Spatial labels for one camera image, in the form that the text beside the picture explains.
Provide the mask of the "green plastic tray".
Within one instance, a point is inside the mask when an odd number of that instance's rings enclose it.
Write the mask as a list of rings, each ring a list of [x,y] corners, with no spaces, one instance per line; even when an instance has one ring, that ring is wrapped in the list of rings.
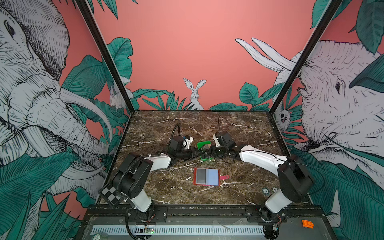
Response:
[[[201,161],[206,162],[213,159],[211,146],[211,141],[203,141],[197,143],[197,148],[200,154]]]

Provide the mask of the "black VIP credit card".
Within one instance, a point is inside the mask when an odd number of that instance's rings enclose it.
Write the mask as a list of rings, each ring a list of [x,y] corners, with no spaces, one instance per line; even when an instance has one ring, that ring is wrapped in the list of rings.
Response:
[[[196,180],[197,185],[205,185],[207,183],[207,170],[196,168]]]

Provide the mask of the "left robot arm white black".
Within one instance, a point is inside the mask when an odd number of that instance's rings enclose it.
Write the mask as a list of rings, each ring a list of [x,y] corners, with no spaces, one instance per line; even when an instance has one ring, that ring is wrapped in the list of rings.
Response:
[[[192,146],[193,140],[194,138],[188,135],[174,136],[162,152],[127,155],[111,181],[114,194],[118,197],[117,203],[129,203],[134,210],[149,213],[153,207],[153,201],[144,190],[149,174],[157,170],[169,169],[178,161],[196,158],[196,149]]]

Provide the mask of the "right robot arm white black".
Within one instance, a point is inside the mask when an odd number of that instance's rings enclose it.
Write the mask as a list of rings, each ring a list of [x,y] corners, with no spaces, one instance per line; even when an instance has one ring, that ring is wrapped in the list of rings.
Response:
[[[315,183],[307,166],[296,155],[275,155],[251,145],[237,144],[228,132],[215,133],[213,140],[215,145],[209,148],[208,156],[230,157],[253,164],[279,178],[280,188],[269,196],[260,208],[260,214],[266,222],[272,221],[291,203],[301,203]]]

